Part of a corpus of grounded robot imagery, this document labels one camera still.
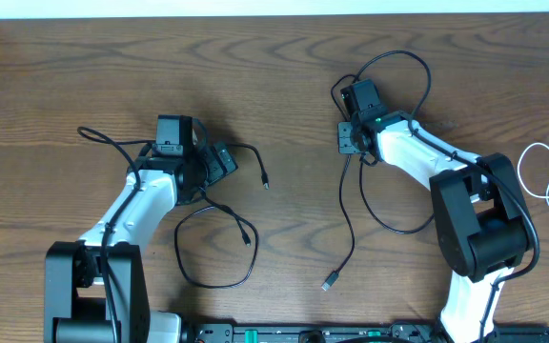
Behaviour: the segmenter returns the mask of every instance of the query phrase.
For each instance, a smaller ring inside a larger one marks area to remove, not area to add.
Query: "wood grain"
[[[189,287],[173,228],[191,209],[165,218],[144,258],[153,309],[238,323],[434,319],[450,282],[435,228],[378,228],[359,197],[356,162],[344,191],[356,253],[330,291],[319,288],[350,245],[329,88],[395,49],[432,68],[420,114],[431,132],[515,162],[528,143],[549,144],[549,14],[0,21],[0,341],[41,340],[46,250],[91,227],[122,187],[124,160],[75,128],[150,138],[160,113],[199,117],[215,138],[258,146],[271,189],[254,156],[236,151],[240,170],[211,190],[260,232],[254,274],[237,290]],[[422,69],[403,57],[370,75],[391,108],[410,110],[424,87]],[[544,189],[549,157],[536,151],[526,163],[528,186]],[[366,184],[388,222],[409,228],[431,212],[429,193],[395,168],[368,170]],[[549,324],[549,210],[526,200],[541,260],[506,284],[496,320]],[[180,236],[184,263],[203,281],[233,281],[251,258],[221,214],[196,218]]]

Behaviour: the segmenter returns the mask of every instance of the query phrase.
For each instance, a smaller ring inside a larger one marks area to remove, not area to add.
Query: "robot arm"
[[[139,171],[139,174],[141,176],[140,192],[131,200],[115,223],[109,245],[114,246],[126,242],[139,246],[143,253],[162,218],[177,203],[177,184],[173,175],[164,171],[142,170]],[[84,241],[87,247],[101,246],[105,223],[110,221],[113,214],[132,192],[135,182],[134,174],[129,173],[124,189],[110,209],[92,229],[79,238]]]
[[[341,92],[351,121],[338,125],[339,151],[369,153],[378,161],[401,168],[431,191],[438,244],[453,269],[440,322],[455,342],[478,340],[492,283],[512,273],[531,248],[518,210],[483,175],[411,134],[410,116],[403,111],[389,113],[371,80],[357,82]],[[505,156],[482,158],[441,141],[417,121],[412,122],[412,128],[420,129],[423,139],[444,151],[482,165],[522,199],[514,169]],[[492,209],[475,213],[472,203],[491,199]],[[484,323],[485,334],[494,328],[493,313],[499,294]]]
[[[159,116],[152,155],[146,152],[134,161],[141,180],[134,196],[129,197],[137,180],[129,172],[124,189],[92,229],[76,242],[51,246],[45,265],[44,342],[112,342],[112,318],[106,311],[110,297],[84,298],[77,289],[103,284],[107,277],[101,272],[101,243],[119,209],[106,248],[118,341],[192,342],[179,315],[150,311],[141,254],[168,212],[237,169],[224,143],[195,143],[191,117]]]

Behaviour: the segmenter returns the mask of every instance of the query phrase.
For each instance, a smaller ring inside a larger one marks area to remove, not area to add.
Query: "black bracket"
[[[389,113],[378,97],[376,85],[370,79],[355,82],[340,92],[351,121],[338,124],[338,152],[368,152],[376,160],[381,160],[376,136],[387,126],[402,120],[407,113]]]
[[[192,122],[189,116],[159,115],[152,156],[145,151],[134,161],[139,170],[175,176],[177,205],[192,202],[201,187],[209,187],[238,169],[224,142],[193,144]]]
[[[510,189],[528,212],[512,162],[500,153],[478,163]],[[436,215],[437,239],[448,265],[478,282],[489,272],[520,264],[531,249],[527,224],[507,195],[494,185],[482,185],[478,171],[443,171],[429,179]],[[493,199],[493,208],[476,214],[470,200]]]
[[[96,266],[98,248],[83,242],[55,242],[46,254],[44,287],[44,342],[113,341],[106,300],[80,297],[102,276]],[[146,342],[150,305],[139,246],[127,243],[108,248],[112,295],[118,317],[120,343]]]

